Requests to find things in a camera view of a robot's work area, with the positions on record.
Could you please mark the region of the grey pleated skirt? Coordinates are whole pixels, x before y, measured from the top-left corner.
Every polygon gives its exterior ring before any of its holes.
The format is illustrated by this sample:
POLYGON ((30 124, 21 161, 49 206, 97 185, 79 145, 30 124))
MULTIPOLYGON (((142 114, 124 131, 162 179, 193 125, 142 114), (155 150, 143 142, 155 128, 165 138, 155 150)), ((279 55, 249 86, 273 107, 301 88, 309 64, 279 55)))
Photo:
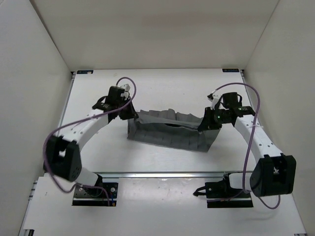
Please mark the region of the grey pleated skirt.
POLYGON ((146 144, 208 152, 220 132, 199 132, 197 128, 202 118, 175 112, 173 109, 140 110, 137 114, 138 118, 128 120, 127 138, 146 144))

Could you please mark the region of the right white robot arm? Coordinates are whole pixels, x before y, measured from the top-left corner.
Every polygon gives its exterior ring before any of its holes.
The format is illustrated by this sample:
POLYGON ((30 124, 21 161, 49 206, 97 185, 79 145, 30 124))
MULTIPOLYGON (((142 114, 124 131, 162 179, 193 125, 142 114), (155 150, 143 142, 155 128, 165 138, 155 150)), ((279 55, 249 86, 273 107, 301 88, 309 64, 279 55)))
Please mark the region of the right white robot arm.
POLYGON ((290 194, 293 191, 296 160, 285 155, 270 140, 258 123, 256 112, 250 106, 243 106, 242 97, 236 92, 221 96, 208 96, 211 106, 205 113, 198 131, 219 130, 224 124, 231 124, 248 144, 256 166, 252 173, 229 174, 220 185, 221 193, 232 197, 238 189, 253 192, 257 197, 290 194))

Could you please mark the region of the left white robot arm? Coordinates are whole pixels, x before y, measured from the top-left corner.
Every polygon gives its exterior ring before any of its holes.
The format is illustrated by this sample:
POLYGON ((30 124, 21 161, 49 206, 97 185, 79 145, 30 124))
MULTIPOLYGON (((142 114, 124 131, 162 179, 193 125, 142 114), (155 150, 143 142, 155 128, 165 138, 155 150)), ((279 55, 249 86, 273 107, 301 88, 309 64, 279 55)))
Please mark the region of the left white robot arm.
POLYGON ((101 176, 82 166, 81 151, 99 130, 117 117, 121 120, 138 117, 129 90, 129 84, 111 86, 108 94, 92 106, 83 121, 72 125, 64 134, 52 135, 45 148, 47 171, 84 186, 93 196, 99 195, 103 190, 101 176))

